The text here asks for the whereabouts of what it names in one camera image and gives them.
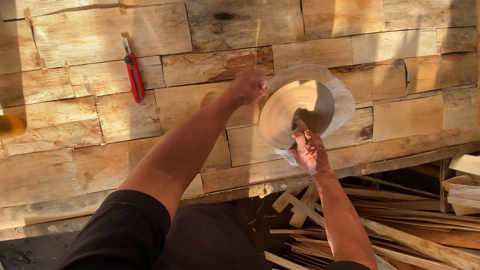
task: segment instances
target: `red utility knife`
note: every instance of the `red utility knife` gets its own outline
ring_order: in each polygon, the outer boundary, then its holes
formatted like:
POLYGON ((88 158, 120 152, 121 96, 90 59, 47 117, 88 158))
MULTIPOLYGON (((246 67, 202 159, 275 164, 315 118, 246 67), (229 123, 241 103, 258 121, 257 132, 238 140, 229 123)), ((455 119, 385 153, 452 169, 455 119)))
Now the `red utility knife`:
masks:
POLYGON ((123 61, 127 64, 128 69, 128 77, 130 78, 130 85, 132 86, 131 91, 135 102, 140 103, 142 99, 145 97, 144 86, 142 85, 142 79, 140 78, 140 72, 138 71, 137 61, 135 60, 135 56, 133 52, 130 50, 130 46, 128 46, 128 40, 125 37, 120 37, 123 47, 127 52, 123 61))

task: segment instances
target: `workbench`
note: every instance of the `workbench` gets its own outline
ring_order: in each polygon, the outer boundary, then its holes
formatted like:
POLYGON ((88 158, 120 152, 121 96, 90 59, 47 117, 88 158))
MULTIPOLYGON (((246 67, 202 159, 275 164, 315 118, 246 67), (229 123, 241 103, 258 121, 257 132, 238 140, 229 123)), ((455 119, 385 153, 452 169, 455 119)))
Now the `workbench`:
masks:
MULTIPOLYGON (((324 139, 338 177, 480 150, 475 0, 4 0, 0 240, 79 230, 162 135, 250 68, 329 68, 357 108, 324 139), (120 36, 137 57, 135 103, 120 36)), ((311 183, 234 113, 182 204, 311 183)))

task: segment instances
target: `hand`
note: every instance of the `hand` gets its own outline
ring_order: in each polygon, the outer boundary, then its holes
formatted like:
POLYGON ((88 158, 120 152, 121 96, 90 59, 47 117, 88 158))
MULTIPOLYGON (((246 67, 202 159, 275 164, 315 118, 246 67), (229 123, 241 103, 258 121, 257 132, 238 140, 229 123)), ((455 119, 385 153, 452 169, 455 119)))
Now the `hand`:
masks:
POLYGON ((265 71, 250 69, 238 75, 228 86, 225 95, 241 105, 250 105, 260 98, 267 87, 265 71))
POLYGON ((311 176, 319 176, 331 172, 327 152, 320 136, 310 131, 304 121, 295 120, 300 131, 295 131, 292 137, 297 141, 298 150, 290 149, 300 168, 311 176))

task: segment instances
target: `plastic bag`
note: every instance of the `plastic bag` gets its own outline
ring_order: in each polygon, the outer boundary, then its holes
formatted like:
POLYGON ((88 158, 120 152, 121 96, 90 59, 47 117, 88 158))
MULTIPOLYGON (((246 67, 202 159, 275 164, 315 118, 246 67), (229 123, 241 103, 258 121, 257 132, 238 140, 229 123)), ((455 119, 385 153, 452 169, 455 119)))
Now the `plastic bag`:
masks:
MULTIPOLYGON (((322 138, 330 135, 335 130, 339 129, 345 124, 353 112, 355 112, 355 100, 350 91, 345 87, 339 79, 333 77, 330 71, 317 64, 305 64, 291 68, 284 69, 277 73, 267 84, 266 94, 270 94, 280 86, 287 82, 296 81, 299 79, 311 79, 324 84, 330 92, 335 102, 335 111, 332 121, 327 130, 321 135, 322 138)), ((282 155, 291 165, 297 166, 297 162, 293 155, 286 150, 275 148, 275 152, 282 155)))

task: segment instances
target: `yellow object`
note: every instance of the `yellow object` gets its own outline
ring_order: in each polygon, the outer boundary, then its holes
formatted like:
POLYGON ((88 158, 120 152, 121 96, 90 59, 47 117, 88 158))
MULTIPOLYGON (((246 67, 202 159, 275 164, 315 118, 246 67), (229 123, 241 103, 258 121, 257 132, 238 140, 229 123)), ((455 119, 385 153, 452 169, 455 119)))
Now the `yellow object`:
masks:
POLYGON ((25 133, 27 123, 18 116, 0 115, 0 140, 25 133))

